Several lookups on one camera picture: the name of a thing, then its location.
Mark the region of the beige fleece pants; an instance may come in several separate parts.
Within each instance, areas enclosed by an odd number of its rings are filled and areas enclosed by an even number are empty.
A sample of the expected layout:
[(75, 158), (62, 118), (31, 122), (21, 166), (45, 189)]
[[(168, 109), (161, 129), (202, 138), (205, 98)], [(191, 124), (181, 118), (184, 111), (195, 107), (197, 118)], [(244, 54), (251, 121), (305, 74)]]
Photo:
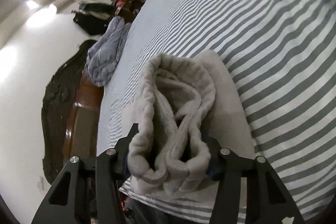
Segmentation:
[(211, 160), (202, 133), (237, 155), (254, 158), (251, 131), (234, 82), (212, 50), (194, 58), (164, 53), (143, 66), (134, 98), (122, 110), (129, 144), (130, 187), (139, 195), (208, 200)]

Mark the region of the dark carved wooden headboard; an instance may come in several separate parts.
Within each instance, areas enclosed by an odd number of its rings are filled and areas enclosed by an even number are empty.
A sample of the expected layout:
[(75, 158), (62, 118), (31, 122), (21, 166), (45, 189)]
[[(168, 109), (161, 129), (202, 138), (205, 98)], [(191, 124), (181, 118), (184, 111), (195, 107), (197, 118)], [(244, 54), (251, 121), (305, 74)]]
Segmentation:
[(80, 44), (79, 50), (52, 76), (46, 86), (41, 112), (46, 180), (52, 184), (72, 157), (96, 155), (100, 106), (104, 89), (86, 77), (84, 65), (95, 40)]

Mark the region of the folded grey blue quilt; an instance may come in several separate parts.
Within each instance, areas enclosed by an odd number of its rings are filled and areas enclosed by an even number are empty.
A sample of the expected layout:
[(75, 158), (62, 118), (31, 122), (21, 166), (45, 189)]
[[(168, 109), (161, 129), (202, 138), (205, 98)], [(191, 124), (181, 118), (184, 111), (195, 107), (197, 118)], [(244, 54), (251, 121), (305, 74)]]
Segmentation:
[(121, 59), (131, 23), (114, 17), (105, 34), (89, 49), (84, 66), (87, 77), (97, 87), (104, 87), (110, 82)]

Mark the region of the black hanging clothes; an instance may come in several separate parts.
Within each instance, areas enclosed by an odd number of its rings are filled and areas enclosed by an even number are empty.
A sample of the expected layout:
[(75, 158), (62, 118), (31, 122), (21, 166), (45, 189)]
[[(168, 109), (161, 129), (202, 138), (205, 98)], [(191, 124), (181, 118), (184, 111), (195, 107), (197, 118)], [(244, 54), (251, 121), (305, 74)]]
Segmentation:
[(72, 10), (73, 21), (89, 36), (102, 35), (115, 16), (116, 8), (106, 3), (80, 3), (78, 10)]

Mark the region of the grey striped bed sheet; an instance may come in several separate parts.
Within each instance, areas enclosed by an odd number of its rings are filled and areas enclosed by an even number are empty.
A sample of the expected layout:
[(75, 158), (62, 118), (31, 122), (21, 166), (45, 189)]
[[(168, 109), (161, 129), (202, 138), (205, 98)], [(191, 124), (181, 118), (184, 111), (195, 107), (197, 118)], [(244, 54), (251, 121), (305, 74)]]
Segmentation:
[(97, 152), (121, 137), (121, 111), (157, 53), (214, 50), (238, 90), (255, 151), (304, 219), (335, 195), (335, 0), (147, 0), (104, 90)]

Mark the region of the cluttered bedside table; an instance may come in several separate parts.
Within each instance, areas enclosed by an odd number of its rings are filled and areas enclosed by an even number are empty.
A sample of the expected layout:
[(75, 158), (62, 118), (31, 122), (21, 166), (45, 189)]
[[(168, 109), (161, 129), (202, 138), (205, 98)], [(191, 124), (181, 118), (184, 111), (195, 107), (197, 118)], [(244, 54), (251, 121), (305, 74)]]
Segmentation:
[(144, 5), (140, 0), (111, 0), (115, 8), (114, 15), (124, 18), (125, 23), (132, 23)]

